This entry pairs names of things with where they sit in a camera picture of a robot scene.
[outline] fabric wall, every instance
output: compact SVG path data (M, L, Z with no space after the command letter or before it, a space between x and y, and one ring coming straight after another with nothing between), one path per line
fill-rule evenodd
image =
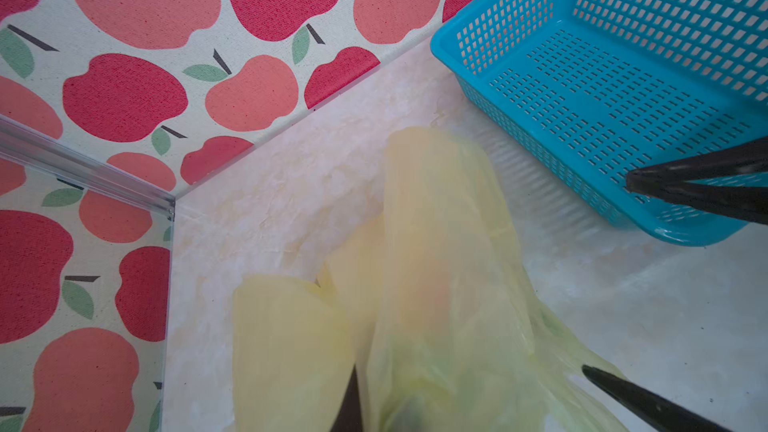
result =
M0 158L0 430L160 423L165 216Z
M171 191L470 0L0 0L0 114Z

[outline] perforated basket wall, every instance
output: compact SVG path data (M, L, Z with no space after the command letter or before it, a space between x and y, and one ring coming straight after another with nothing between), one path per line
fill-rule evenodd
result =
M475 0L432 51L609 221L705 245L744 223L630 194L625 177L768 135L766 30L768 0Z

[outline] black tongs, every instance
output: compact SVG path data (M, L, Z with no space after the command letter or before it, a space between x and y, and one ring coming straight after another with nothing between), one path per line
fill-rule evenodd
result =
M584 365L584 376L659 432L730 432L688 409L605 370Z
M768 172L768 137L742 146L637 168L627 189L670 204L768 225L768 187L708 186L690 180Z

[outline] apple stem print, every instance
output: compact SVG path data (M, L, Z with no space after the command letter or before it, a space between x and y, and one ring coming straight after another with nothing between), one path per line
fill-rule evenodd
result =
M24 414L26 407L0 407L0 417Z
M312 34L312 38L315 40L315 42L321 43L321 44L325 43L325 42L322 41L322 39L317 34L317 32L315 32L315 30L312 28L312 25L306 24L306 29L310 32L310 34Z
M224 62L224 59L221 58L221 55L219 55L219 52L216 49L214 49L214 60L218 62L218 64L222 69L224 69L224 72L226 72L228 76L232 75L232 71L230 70L229 66L226 64L226 62Z
M293 44L291 45L291 49L293 52L294 65L301 62L302 59L306 56L306 53L309 51L310 35L312 35L312 38L316 43L325 45L325 42L322 40L322 38L320 38L320 34L317 33L312 25L306 24L305 27L302 27L298 32L296 32L296 34L293 35Z
M160 128L161 128L162 130L165 130L166 132L168 132L168 133L169 133L169 134L171 134L172 136L174 136L174 137L177 137L178 139L187 139L187 136L185 136L185 135L182 135L182 134L180 134L180 133L176 132L175 130L171 129L170 127L166 127L166 126L160 126Z
M96 282L96 279L99 277L101 277L101 275L65 275L64 280L75 282Z
M24 30L19 29L16 26L13 26L11 24L8 24L8 28L11 30L11 32L15 33L16 35L20 37L24 37L27 41L35 44L36 46L40 47L41 49L45 50L46 52L58 52L58 49L54 49L49 44L43 42L42 40L38 39L37 37L27 34L24 32Z
M68 186L70 186L70 187L79 188L80 190L83 190L83 189L84 189L84 187L80 187L80 186L78 186L77 184L73 184L72 182L67 182L66 180L64 180L64 179L62 179L62 178L59 178L59 177L57 177L57 178L56 178L56 180L57 180L57 181L59 181L59 182L61 182L62 184L67 184L67 185L68 185Z

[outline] translucent plastic bag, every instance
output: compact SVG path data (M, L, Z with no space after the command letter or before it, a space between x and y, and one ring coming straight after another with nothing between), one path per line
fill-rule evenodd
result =
M392 135L383 214L318 276L346 317L366 432L533 431L548 414L566 430L625 430L568 379L582 364L620 372L536 298L521 258L479 147Z
M234 294L239 432L328 432L354 357L336 298L295 277L251 275Z

